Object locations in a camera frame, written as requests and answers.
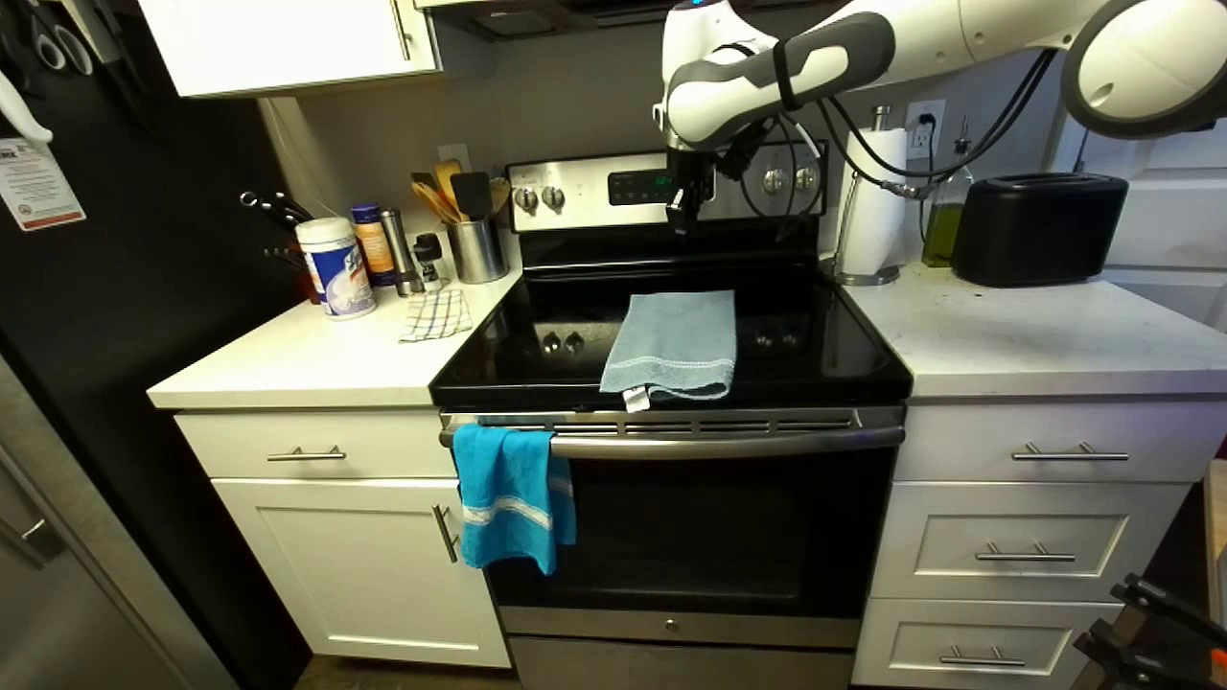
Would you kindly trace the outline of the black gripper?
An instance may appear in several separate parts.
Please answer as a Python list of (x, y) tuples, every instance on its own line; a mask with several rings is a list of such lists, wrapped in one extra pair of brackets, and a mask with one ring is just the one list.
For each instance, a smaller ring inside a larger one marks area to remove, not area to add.
[(695, 151), (671, 151), (665, 173), (674, 182), (674, 193), (665, 200), (665, 224), (674, 233), (688, 233), (711, 193), (711, 159)]

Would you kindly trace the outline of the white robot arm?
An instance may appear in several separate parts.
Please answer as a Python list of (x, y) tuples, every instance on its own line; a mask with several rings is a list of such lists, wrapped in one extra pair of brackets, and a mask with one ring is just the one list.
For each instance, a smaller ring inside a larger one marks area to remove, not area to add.
[(1095, 133), (1152, 140), (1221, 114), (1227, 0), (843, 0), (786, 39), (732, 0), (677, 0), (654, 104), (674, 164), (665, 224), (695, 225), (711, 151), (770, 114), (1019, 49), (1065, 49), (1065, 110)]

